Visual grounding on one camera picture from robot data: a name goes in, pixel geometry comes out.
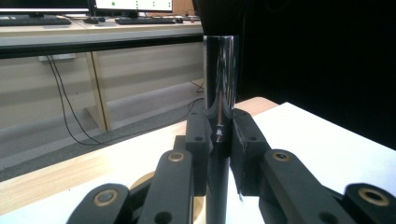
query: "table surface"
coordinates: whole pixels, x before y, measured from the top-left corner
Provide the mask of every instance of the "table surface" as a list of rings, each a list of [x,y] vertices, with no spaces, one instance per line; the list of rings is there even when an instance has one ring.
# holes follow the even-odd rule
[[[9,26],[0,29],[0,47],[68,44],[203,34],[200,21],[175,24],[118,25],[114,19],[99,24],[71,21],[70,25]]]
[[[252,98],[236,105],[252,116],[275,106],[264,98]],[[109,179],[131,187],[147,171],[155,170],[161,155],[172,149],[176,135],[185,134],[185,129],[186,121],[183,121],[1,182],[0,216],[103,176],[111,176]]]
[[[348,184],[367,183],[396,195],[396,152],[391,148],[288,103],[253,98],[237,107],[253,115],[271,148],[294,153],[322,185],[343,193]],[[185,128],[186,122],[180,122],[0,183],[0,222],[65,222],[91,189],[105,183],[131,187],[154,171]],[[244,223],[246,217],[262,223],[257,204],[257,197],[240,200],[230,175],[227,224]]]

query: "cabinet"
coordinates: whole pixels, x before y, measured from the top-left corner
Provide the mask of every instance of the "cabinet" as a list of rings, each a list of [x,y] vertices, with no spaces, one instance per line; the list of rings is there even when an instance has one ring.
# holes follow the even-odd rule
[[[75,109],[97,106],[86,53],[56,61],[56,67]],[[38,57],[0,60],[0,99],[0,129],[63,113],[50,64]]]
[[[113,128],[108,102],[203,78],[202,52],[202,43],[94,52],[106,128]]]

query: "electrical outlet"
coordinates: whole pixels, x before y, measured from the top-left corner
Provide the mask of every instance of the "electrical outlet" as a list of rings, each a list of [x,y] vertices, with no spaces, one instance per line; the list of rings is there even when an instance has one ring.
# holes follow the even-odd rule
[[[66,59],[75,59],[76,54],[75,53],[70,53],[70,54],[56,54],[56,55],[51,55],[53,60],[66,60]],[[38,60],[40,62],[47,62],[48,58],[47,56],[38,56]]]

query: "keyboard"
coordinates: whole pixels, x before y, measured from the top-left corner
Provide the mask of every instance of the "keyboard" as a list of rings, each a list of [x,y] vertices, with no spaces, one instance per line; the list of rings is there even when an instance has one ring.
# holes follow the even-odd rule
[[[188,16],[188,17],[183,17],[183,21],[200,21],[201,18],[199,16]]]
[[[128,18],[115,21],[119,25],[175,24],[170,18]]]
[[[64,18],[23,18],[15,20],[0,20],[0,26],[70,25],[71,23],[71,21]]]

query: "cable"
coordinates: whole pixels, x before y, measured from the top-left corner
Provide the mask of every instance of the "cable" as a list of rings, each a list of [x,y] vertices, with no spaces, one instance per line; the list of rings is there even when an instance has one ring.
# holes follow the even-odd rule
[[[198,85],[192,81],[191,81],[191,83],[198,87],[198,89],[195,92],[197,92],[197,93],[204,92],[204,88],[203,88],[204,82],[201,85]]]
[[[78,142],[78,143],[80,143],[80,144],[82,144],[82,145],[84,145],[84,146],[97,146],[97,145],[100,145],[101,143],[99,143],[99,142],[96,141],[96,140],[94,140],[94,141],[96,142],[96,144],[87,144],[87,143],[80,142],[80,141],[78,141],[77,138],[71,133],[70,128],[69,128],[69,125],[67,124],[66,113],[65,113],[65,110],[64,110],[64,98],[63,98],[63,96],[62,96],[61,87],[60,87],[60,84],[59,84],[59,83],[60,83],[60,82],[62,83],[62,88],[63,88],[63,90],[64,90],[64,84],[63,84],[63,82],[62,82],[61,76],[60,76],[60,74],[59,74],[59,70],[58,70],[58,68],[56,67],[55,61],[53,60],[52,56],[51,56],[51,55],[50,55],[50,56],[47,55],[46,57],[47,57],[47,60],[49,61],[49,66],[50,66],[50,69],[52,70],[52,74],[53,74],[54,77],[55,77],[56,85],[57,85],[57,87],[58,87],[58,93],[59,93],[59,96],[61,97],[62,111],[64,112],[64,124],[66,125],[66,129],[67,129],[67,131],[69,132],[70,136],[71,136],[76,142]],[[67,95],[66,95],[65,90],[64,90],[64,96],[65,96],[65,98],[67,99],[67,102],[69,103],[70,109],[71,109],[71,111],[72,111],[72,113],[73,113],[73,115],[74,115],[76,121],[78,122],[78,125],[80,126],[81,130],[85,133],[84,129],[82,128],[81,124],[79,123],[79,121],[78,121],[78,119],[77,119],[77,117],[76,117],[76,114],[74,113],[73,107],[71,106],[70,101],[68,100],[68,97],[67,97]]]
[[[78,142],[79,144],[82,144],[82,145],[84,145],[84,146],[108,145],[108,143],[113,142],[113,141],[115,141],[115,140],[119,140],[119,139],[122,139],[122,138],[125,138],[125,137],[129,137],[129,136],[132,136],[132,135],[136,135],[136,134],[152,132],[152,131],[155,131],[155,130],[164,128],[164,127],[166,127],[166,126],[169,126],[169,125],[172,125],[172,124],[181,122],[183,119],[185,119],[185,118],[190,114],[190,112],[191,112],[192,108],[194,107],[195,103],[196,103],[197,101],[200,101],[200,100],[203,100],[203,99],[204,99],[204,98],[198,98],[198,99],[195,99],[195,100],[191,101],[190,103],[188,103],[188,104],[187,104],[187,108],[188,108],[188,110],[189,110],[188,113],[185,114],[183,117],[181,117],[181,118],[179,118],[179,119],[176,119],[176,120],[173,121],[173,122],[169,122],[169,123],[166,123],[166,124],[164,124],[164,125],[157,126],[157,127],[155,127],[155,128],[146,129],[146,130],[141,131],[141,132],[130,133],[130,134],[126,134],[126,135],[123,135],[123,136],[115,137],[115,138],[110,139],[110,140],[105,141],[105,142],[99,142],[99,141],[97,141],[96,139],[94,139],[94,138],[92,138],[91,136],[89,136],[89,135],[85,132],[85,130],[83,129],[81,123],[79,122],[79,120],[78,120],[78,118],[77,118],[77,116],[76,116],[76,113],[74,112],[73,106],[71,105],[70,100],[69,100],[68,97],[67,97],[66,91],[65,91],[65,89],[64,89],[64,83],[63,83],[63,81],[62,81],[61,75],[60,75],[60,73],[59,73],[58,67],[56,66],[56,63],[55,63],[54,59],[52,58],[51,55],[50,55],[50,56],[46,56],[46,57],[47,57],[47,60],[49,61],[49,65],[50,65],[50,68],[51,68],[51,70],[52,70],[52,74],[53,74],[54,77],[55,77],[56,84],[57,84],[57,87],[58,87],[59,96],[61,97],[62,110],[63,110],[63,112],[64,112],[64,124],[65,124],[65,126],[66,126],[66,129],[67,129],[67,131],[69,132],[70,136],[71,136],[76,142]],[[202,86],[204,85],[204,83],[203,83],[201,86],[199,86],[199,85],[197,85],[197,84],[195,84],[195,83],[193,83],[193,82],[191,82],[191,83],[194,84],[194,85],[196,85],[196,86],[198,86],[198,87],[199,87],[198,90],[200,90],[200,89],[202,88]],[[65,114],[65,109],[64,109],[64,98],[63,98],[63,96],[62,96],[62,92],[64,93],[64,98],[66,99],[67,103],[69,104],[70,110],[72,111],[72,114],[73,114],[73,116],[74,116],[76,122],[78,123],[79,128],[85,133],[85,135],[87,135],[92,141],[95,142],[94,144],[87,144],[87,143],[83,143],[83,142],[81,142],[81,141],[78,141],[77,138],[71,133],[70,128],[69,128],[69,125],[68,125],[68,123],[67,123],[67,119],[66,119],[66,114]]]

